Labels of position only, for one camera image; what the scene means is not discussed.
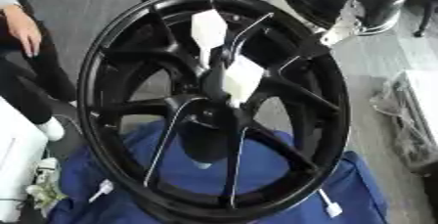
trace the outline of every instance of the blue cloth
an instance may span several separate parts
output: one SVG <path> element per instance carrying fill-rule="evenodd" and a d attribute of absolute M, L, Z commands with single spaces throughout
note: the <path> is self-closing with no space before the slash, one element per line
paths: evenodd
<path fill-rule="evenodd" d="M 125 145 L 141 164 L 147 164 L 162 129 L 162 122 L 141 126 L 129 134 Z M 277 133 L 292 145 L 292 138 Z M 198 169 L 175 139 L 164 158 L 160 174 L 168 183 L 199 193 L 218 194 L 225 181 L 226 161 L 220 160 L 206 170 Z M 269 184 L 281 177 L 287 169 L 286 162 L 263 146 L 246 141 L 241 157 L 239 192 L 247 192 Z M 71 156 L 64 164 L 61 189 L 69 196 L 51 211 L 49 224 L 130 224 L 157 223 L 134 204 L 122 189 L 115 188 L 107 196 L 89 204 L 88 199 L 106 179 L 103 169 L 93 160 L 88 148 Z M 330 199 L 338 202 L 343 213 L 330 219 L 325 204 L 318 194 L 302 204 L 255 223 L 299 224 L 383 224 L 386 223 L 386 202 L 367 167 L 359 157 L 348 152 L 326 182 L 324 189 Z"/>

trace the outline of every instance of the white bucket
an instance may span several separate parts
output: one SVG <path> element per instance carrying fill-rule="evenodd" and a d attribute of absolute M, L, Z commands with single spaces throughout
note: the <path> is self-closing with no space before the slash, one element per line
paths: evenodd
<path fill-rule="evenodd" d="M 0 221 L 17 222 L 47 137 L 0 97 Z"/>

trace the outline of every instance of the person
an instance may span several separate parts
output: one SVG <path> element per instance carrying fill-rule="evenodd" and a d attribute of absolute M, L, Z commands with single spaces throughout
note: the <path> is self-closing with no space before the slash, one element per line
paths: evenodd
<path fill-rule="evenodd" d="M 36 74 L 36 83 L 54 99 L 75 105 L 75 88 L 60 67 L 57 49 L 42 22 L 33 17 L 25 0 L 0 0 L 0 50 L 20 50 Z M 26 87 L 18 74 L 0 59 L 0 96 L 34 123 L 48 139 L 57 141 L 65 131 L 52 109 L 36 91 Z"/>

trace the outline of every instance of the black rim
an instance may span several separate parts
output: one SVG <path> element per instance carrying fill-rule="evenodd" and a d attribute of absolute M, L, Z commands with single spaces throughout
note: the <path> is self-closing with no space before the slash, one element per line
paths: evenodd
<path fill-rule="evenodd" d="M 244 36 L 225 49 L 241 49 L 266 69 L 259 88 L 238 110 L 224 101 L 212 100 L 202 88 L 208 73 L 201 73 L 197 67 L 197 48 L 190 40 L 188 26 L 192 14 L 211 7 L 226 19 L 232 36 Z M 266 20 L 254 24 L 261 18 Z M 244 30 L 251 24 L 255 30 Z M 153 35 L 148 41 L 138 38 L 148 35 L 145 30 Z M 78 95 L 84 135 L 111 179 L 128 190 L 139 207 L 161 219 L 245 222 L 291 207 L 321 187 L 333 172 L 349 128 L 347 91 L 334 59 L 330 55 L 313 60 L 293 56 L 295 46 L 309 36 L 310 32 L 294 18 L 259 0 L 150 0 L 140 4 L 103 30 L 83 63 Z M 229 52 L 219 56 L 228 58 Z M 115 78 L 107 78 L 114 69 Z M 139 84 L 160 69 L 172 81 L 171 96 L 128 102 Z M 260 105 L 271 97 L 280 98 L 285 105 L 296 149 L 253 119 Z M 218 196 L 176 188 L 159 180 L 156 172 L 176 129 L 179 131 L 188 115 L 198 115 L 199 109 L 213 110 L 211 124 L 227 133 L 228 172 L 224 190 Z M 123 115 L 139 113 L 166 119 L 149 167 L 142 167 L 129 155 L 114 131 Z M 289 172 L 272 185 L 237 195 L 243 137 L 273 150 L 290 166 Z"/>

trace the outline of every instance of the white cap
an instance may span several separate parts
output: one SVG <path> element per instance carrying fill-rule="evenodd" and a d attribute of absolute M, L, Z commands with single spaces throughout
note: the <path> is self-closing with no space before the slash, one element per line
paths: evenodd
<path fill-rule="evenodd" d="M 211 49 L 224 45 L 228 25 L 215 10 L 192 16 L 192 38 L 200 49 L 200 63 L 209 68 Z"/>

